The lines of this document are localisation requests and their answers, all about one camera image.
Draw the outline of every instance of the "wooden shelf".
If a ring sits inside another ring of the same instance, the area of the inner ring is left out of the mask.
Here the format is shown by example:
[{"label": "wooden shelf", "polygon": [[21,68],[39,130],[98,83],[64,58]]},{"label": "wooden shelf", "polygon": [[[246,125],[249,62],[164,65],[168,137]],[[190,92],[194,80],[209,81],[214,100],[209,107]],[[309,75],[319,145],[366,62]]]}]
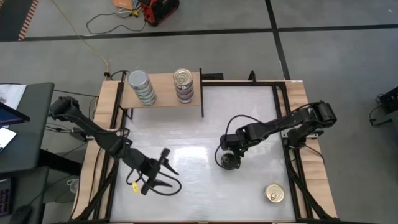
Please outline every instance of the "wooden shelf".
[{"label": "wooden shelf", "polygon": [[156,102],[152,106],[144,106],[138,99],[134,90],[128,82],[128,75],[124,81],[124,90],[121,106],[128,108],[153,108],[166,106],[200,106],[200,75],[199,72],[192,72],[193,78],[193,100],[191,103],[181,103],[175,93],[173,73],[148,74],[152,87],[156,93]]}]

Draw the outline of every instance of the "black desk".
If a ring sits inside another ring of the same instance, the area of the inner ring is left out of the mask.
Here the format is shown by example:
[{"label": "black desk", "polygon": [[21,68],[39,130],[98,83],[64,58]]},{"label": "black desk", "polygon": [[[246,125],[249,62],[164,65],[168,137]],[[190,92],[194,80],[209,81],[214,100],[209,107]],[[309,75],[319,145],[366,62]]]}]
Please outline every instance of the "black desk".
[{"label": "black desk", "polygon": [[47,166],[80,175],[81,164],[41,149],[54,83],[27,85],[17,110],[30,117],[28,123],[14,124],[15,138],[0,153],[0,173]]},{"label": "black desk", "polygon": [[[47,176],[49,168],[40,167],[32,170],[25,170],[19,172],[8,173],[4,176],[13,177],[13,191],[12,197],[12,211],[18,207],[27,205],[33,198],[42,193],[47,183]],[[42,223],[43,219],[43,195],[37,197],[32,203],[32,214],[29,218],[29,223]],[[0,217],[0,224],[7,224],[12,215]]]},{"label": "black desk", "polygon": [[[17,110],[30,117],[30,122],[9,127],[17,135],[0,153],[0,175],[15,180],[12,212],[43,192],[49,168],[80,175],[80,163],[41,149],[53,90],[54,83],[26,86]],[[43,195],[31,203],[33,211],[29,223],[42,222],[42,203]],[[10,218],[11,215],[0,217],[0,223],[8,223]]]}]

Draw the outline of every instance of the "white paper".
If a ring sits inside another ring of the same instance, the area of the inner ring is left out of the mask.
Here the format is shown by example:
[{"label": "white paper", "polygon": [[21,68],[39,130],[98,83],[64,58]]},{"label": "white paper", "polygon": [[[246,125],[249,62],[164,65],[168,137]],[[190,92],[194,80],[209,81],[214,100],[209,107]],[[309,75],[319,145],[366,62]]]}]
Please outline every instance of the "white paper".
[{"label": "white paper", "polygon": [[25,89],[26,85],[0,85],[0,103],[4,103],[16,110]]},{"label": "white paper", "polygon": [[0,128],[0,150],[4,149],[16,134],[7,128]]}]

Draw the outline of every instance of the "gold can lid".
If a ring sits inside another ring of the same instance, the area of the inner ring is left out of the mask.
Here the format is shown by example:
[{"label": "gold can lid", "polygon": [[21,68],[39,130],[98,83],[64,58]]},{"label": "gold can lid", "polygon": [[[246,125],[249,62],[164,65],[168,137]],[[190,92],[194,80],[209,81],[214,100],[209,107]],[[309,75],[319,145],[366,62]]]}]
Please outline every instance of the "gold can lid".
[{"label": "gold can lid", "polygon": [[192,73],[188,69],[181,68],[174,72],[173,79],[176,85],[188,85],[192,82]]},{"label": "gold can lid", "polygon": [[271,184],[266,188],[264,194],[274,203],[281,202],[285,197],[285,192],[279,184]]}]

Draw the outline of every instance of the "can lid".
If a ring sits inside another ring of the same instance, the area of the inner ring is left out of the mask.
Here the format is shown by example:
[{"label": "can lid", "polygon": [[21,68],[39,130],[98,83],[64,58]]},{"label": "can lid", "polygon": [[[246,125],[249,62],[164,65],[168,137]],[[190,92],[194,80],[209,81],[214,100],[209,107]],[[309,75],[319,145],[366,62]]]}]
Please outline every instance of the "can lid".
[{"label": "can lid", "polygon": [[135,70],[129,75],[129,83],[132,86],[140,86],[148,79],[148,74],[141,70]]},{"label": "can lid", "polygon": [[271,184],[266,188],[264,194],[274,203],[281,202],[285,197],[285,192],[279,184]]},{"label": "can lid", "polygon": [[174,83],[177,85],[187,85],[192,81],[191,71],[181,68],[174,72]]}]

